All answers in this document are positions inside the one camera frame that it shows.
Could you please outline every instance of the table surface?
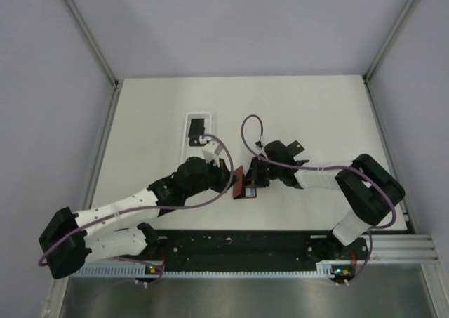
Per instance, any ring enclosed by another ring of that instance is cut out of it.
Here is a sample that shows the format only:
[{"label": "table surface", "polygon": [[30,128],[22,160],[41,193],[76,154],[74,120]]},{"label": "table surface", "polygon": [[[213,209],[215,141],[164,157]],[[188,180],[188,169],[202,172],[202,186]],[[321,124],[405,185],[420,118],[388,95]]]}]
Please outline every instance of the table surface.
[{"label": "table surface", "polygon": [[[266,143],[298,140],[305,147],[304,159],[325,163],[368,153],[388,167],[360,76],[126,79],[93,206],[128,197],[174,172],[180,163],[184,120],[193,111],[213,114],[215,134],[229,148],[235,168],[249,167],[252,156],[241,142],[240,126],[252,113],[264,121]],[[251,143],[257,140],[256,121],[248,122],[246,136]],[[186,204],[215,195],[207,191]],[[148,222],[167,230],[330,230],[349,209],[341,192],[294,190],[274,181],[258,190],[256,199],[233,200],[228,192],[209,206]],[[390,229],[404,230],[400,206],[396,212],[398,220]]]}]

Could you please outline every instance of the white table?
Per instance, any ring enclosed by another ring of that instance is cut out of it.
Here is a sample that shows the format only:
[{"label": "white table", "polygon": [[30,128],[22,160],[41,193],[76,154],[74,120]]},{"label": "white table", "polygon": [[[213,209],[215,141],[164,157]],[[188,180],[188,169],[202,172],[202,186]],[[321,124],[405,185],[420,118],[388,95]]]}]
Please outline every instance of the white table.
[{"label": "white table", "polygon": [[[262,117],[266,143],[298,140],[306,149],[304,159],[345,161],[368,153],[387,168],[360,76],[127,79],[93,206],[127,197],[175,171],[185,116],[200,110],[213,113],[216,135],[235,166],[243,164],[245,170],[251,154],[241,142],[240,125],[251,113]],[[251,143],[257,140],[256,121],[248,123],[246,135]],[[214,195],[207,191],[187,204]],[[349,209],[341,192],[294,190],[275,181],[258,190],[257,199],[234,201],[229,192],[210,206],[175,211],[150,223],[155,229],[329,230]],[[404,230],[400,206],[396,210],[398,221],[391,229]]]}]

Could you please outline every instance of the metal frame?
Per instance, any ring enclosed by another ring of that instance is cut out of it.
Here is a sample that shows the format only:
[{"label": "metal frame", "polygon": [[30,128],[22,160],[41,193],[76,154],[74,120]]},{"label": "metal frame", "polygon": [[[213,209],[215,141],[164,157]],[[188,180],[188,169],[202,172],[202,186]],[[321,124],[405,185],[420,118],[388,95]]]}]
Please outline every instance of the metal frame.
[{"label": "metal frame", "polygon": [[[116,79],[111,67],[109,66],[106,58],[104,57],[100,47],[95,41],[86,21],[83,19],[79,9],[77,8],[74,0],[62,0],[66,5],[69,14],[72,16],[76,26],[79,28],[80,34],[82,35],[87,47],[93,54],[93,57],[98,62],[100,68],[104,72],[105,76],[109,79],[111,85],[113,85],[113,93],[109,101],[109,107],[107,113],[103,117],[102,127],[98,136],[97,144],[95,145],[95,156],[92,162],[92,168],[86,183],[86,187],[83,192],[82,208],[87,209],[90,207],[93,200],[93,195],[95,191],[95,186],[98,181],[98,176],[102,164],[102,159],[105,154],[105,148],[107,145],[107,140],[109,137],[110,128],[112,126],[112,121],[114,119],[114,113],[119,100],[120,85]],[[384,151],[386,152],[387,159],[389,161],[389,166],[391,172],[394,176],[397,176],[396,161],[389,148],[389,141],[385,127],[378,113],[377,103],[375,102],[375,97],[370,89],[370,80],[376,73],[380,64],[384,60],[384,57],[389,52],[389,49],[393,45],[396,37],[401,32],[402,27],[406,23],[406,20],[410,17],[413,9],[416,7],[419,0],[407,0],[403,10],[399,14],[396,22],[394,23],[390,33],[385,39],[382,47],[379,49],[372,64],[368,68],[367,73],[363,76],[366,84],[366,91],[368,99],[371,103],[373,110],[373,115],[377,123],[378,131],[380,133],[382,144],[384,146]],[[435,252],[434,244],[431,237],[428,235],[412,235],[412,234],[394,234],[394,235],[375,235],[374,246],[373,246],[373,256],[370,260],[370,264],[404,264],[404,263],[414,263],[420,264],[422,266],[423,275],[429,289],[431,299],[434,303],[435,310],[438,317],[449,317],[449,290],[447,288],[447,283],[444,279],[441,266],[438,264],[438,256]],[[328,268],[330,263],[335,264],[335,261],[323,261],[317,265],[316,272],[273,272],[273,273],[203,273],[194,272],[192,273],[176,273],[167,274],[170,278],[216,278],[216,277],[226,277],[226,278],[242,278],[242,277],[327,277]],[[121,270],[139,270],[135,271],[142,275],[142,266],[129,265],[129,264],[118,264],[117,262],[107,263],[103,265],[100,269],[95,269],[96,265],[89,265],[82,268],[74,277],[101,277],[98,273],[101,268],[103,272],[105,270],[116,270],[117,277],[123,277],[123,272]],[[127,277],[132,277],[129,274],[131,271],[126,271]],[[68,284],[68,278],[53,280],[51,282],[47,299],[43,304],[41,311],[41,317],[59,317],[62,308],[62,302],[65,296],[65,291]]]}]

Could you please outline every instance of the gray floor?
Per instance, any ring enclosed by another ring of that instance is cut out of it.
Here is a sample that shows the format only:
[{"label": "gray floor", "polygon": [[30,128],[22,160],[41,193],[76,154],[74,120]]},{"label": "gray floor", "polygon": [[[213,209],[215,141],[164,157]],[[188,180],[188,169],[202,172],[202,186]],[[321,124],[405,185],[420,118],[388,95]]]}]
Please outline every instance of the gray floor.
[{"label": "gray floor", "polygon": [[[347,288],[327,279],[166,279],[147,290],[72,279],[61,317],[435,317],[419,267],[370,266]],[[74,305],[85,305],[75,309]]]}]

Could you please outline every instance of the wall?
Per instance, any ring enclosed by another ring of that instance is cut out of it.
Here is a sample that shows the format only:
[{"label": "wall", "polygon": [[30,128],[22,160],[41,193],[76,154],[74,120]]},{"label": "wall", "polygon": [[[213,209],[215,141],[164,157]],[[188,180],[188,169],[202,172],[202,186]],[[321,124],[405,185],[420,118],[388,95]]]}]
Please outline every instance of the wall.
[{"label": "wall", "polygon": [[36,317],[39,235],[77,207],[111,86],[61,0],[0,0],[0,317]]},{"label": "wall", "polygon": [[372,82],[418,228],[449,273],[449,2],[421,0]]},{"label": "wall", "polygon": [[75,0],[118,78],[362,74],[405,0]]}]

